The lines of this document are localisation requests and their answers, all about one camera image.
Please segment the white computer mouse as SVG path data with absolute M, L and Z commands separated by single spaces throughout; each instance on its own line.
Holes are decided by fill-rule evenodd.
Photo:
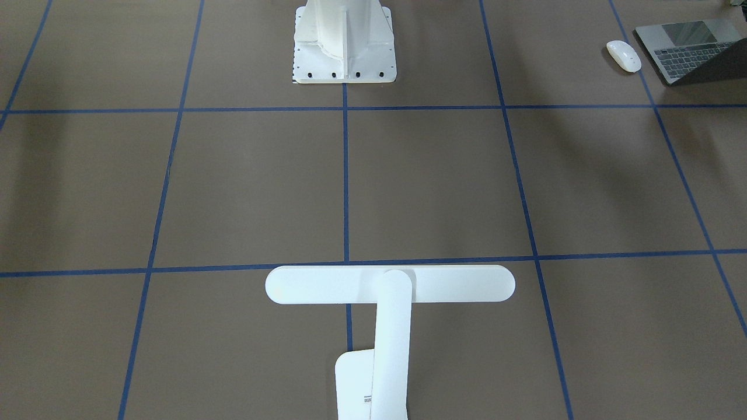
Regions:
M 622 40 L 611 40 L 606 43 L 606 50 L 609 56 L 613 58 L 619 67 L 628 72 L 635 74 L 642 69 L 642 61 L 637 55 L 635 49 L 627 42 Z

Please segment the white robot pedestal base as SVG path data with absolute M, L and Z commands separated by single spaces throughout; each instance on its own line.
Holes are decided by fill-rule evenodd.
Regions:
M 379 1 L 307 1 L 296 8 L 294 83 L 392 83 L 392 11 Z

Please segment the white desk lamp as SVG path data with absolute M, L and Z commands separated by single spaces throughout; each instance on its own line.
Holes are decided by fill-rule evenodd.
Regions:
M 334 364 L 339 419 L 408 417 L 414 304 L 504 302 L 515 287 L 501 265 L 280 266 L 265 279 L 278 304 L 376 306 L 373 348 L 342 353 Z

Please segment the grey laptop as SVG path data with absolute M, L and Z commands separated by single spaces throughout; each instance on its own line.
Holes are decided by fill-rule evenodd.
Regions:
M 746 40 L 725 19 L 639 26 L 633 34 L 670 86 L 746 77 Z

